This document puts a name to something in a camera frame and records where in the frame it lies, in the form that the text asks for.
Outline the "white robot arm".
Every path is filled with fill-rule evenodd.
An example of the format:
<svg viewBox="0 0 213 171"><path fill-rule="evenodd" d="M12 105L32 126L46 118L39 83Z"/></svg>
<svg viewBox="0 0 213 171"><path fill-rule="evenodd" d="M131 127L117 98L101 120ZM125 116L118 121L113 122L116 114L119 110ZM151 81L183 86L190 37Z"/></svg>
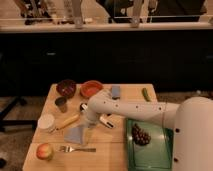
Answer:
<svg viewBox="0 0 213 171"><path fill-rule="evenodd" d="M172 171L213 171L213 100L191 97L180 104L113 100L109 90L93 95L83 110L87 125L116 114L171 129Z"/></svg>

